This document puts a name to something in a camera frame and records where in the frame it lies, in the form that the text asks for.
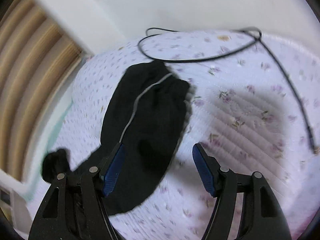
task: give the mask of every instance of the black sock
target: black sock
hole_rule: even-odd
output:
[[[161,61],[133,65],[126,70],[104,116],[101,146],[74,174],[81,176],[112,152],[132,115],[137,96],[169,73]],[[126,157],[121,173],[113,192],[103,199],[108,215],[132,210],[156,189],[183,129],[188,89],[187,82],[169,76],[140,98],[122,141]]]
[[[70,166],[65,149],[58,149],[46,155],[42,162],[41,176],[44,181],[52,183],[59,173],[70,173]]]

